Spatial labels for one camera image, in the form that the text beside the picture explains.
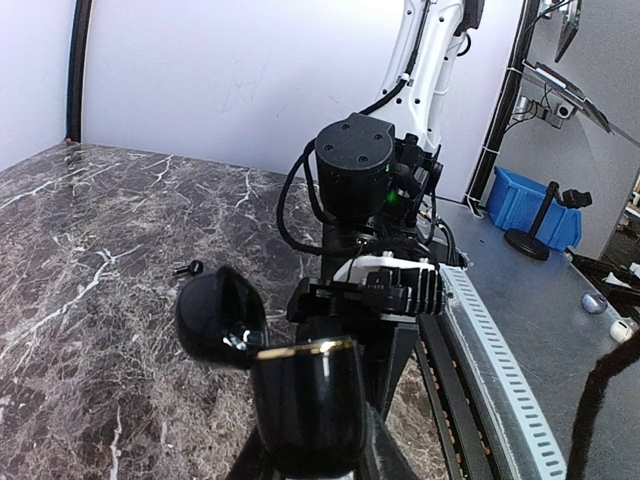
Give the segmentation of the black charging case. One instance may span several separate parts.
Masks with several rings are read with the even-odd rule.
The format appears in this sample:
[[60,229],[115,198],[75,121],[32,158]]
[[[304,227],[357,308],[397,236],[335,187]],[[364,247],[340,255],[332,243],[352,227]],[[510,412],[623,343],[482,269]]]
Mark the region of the black charging case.
[[258,292],[230,267],[202,273],[179,293],[178,340],[193,359],[250,374],[257,430],[272,479],[333,479],[357,470],[366,400],[349,337],[272,347]]

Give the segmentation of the black earbud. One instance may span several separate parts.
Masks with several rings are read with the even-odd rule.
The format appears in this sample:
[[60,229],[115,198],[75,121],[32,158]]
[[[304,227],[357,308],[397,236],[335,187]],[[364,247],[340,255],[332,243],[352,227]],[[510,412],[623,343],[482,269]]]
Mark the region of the black earbud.
[[190,275],[197,276],[204,271],[204,263],[201,260],[192,260],[189,264],[176,268],[173,272],[175,277]]

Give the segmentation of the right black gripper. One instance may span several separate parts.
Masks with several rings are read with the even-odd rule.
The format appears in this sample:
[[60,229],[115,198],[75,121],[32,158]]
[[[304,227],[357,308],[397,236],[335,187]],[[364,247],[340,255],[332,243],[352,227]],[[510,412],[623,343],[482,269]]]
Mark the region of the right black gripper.
[[287,305],[287,320],[297,325],[299,341],[337,336],[357,340],[363,346],[366,399],[385,418],[419,339],[420,315],[384,314],[368,307],[354,284],[332,280],[342,265],[332,261],[322,268],[322,277],[300,280]]

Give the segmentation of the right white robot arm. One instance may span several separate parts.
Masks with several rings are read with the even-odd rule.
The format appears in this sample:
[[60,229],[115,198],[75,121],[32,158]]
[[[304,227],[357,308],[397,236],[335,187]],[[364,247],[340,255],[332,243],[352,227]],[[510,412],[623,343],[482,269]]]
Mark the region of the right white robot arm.
[[305,280],[287,318],[300,340],[349,335],[363,346],[365,392],[381,415],[420,337],[420,323],[445,306],[442,267],[461,267],[439,218],[441,115],[456,59],[480,25],[480,1],[408,1],[378,99],[312,139],[293,165],[303,173],[321,273]]

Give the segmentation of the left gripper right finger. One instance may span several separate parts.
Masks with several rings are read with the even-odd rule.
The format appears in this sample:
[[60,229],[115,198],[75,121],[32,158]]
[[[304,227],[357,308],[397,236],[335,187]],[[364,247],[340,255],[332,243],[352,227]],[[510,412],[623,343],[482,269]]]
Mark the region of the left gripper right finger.
[[360,459],[360,478],[370,480],[417,480],[380,414],[366,406],[366,444]]

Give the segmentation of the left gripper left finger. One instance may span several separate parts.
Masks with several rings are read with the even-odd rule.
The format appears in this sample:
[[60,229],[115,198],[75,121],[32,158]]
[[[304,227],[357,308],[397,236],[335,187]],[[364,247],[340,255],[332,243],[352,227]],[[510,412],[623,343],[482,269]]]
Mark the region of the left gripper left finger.
[[268,480],[274,476],[273,464],[257,430],[249,435],[226,480]]

